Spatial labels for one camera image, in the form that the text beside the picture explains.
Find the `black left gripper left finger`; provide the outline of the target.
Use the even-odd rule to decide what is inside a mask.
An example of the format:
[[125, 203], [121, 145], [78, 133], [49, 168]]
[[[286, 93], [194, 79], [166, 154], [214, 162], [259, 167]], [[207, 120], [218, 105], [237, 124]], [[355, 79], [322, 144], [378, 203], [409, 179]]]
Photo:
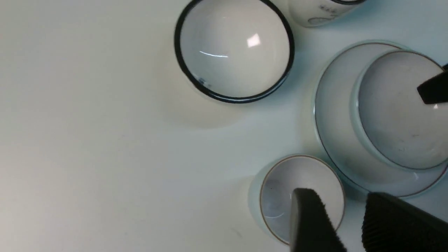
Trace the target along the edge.
[[296, 188], [290, 215], [291, 252], [346, 252], [315, 190]]

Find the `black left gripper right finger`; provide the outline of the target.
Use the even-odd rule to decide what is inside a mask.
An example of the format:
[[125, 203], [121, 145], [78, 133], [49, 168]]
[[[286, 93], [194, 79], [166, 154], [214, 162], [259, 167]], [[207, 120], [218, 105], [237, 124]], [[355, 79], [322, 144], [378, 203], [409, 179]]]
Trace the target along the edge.
[[446, 252], [447, 222], [384, 192], [368, 193], [362, 225], [367, 252]]

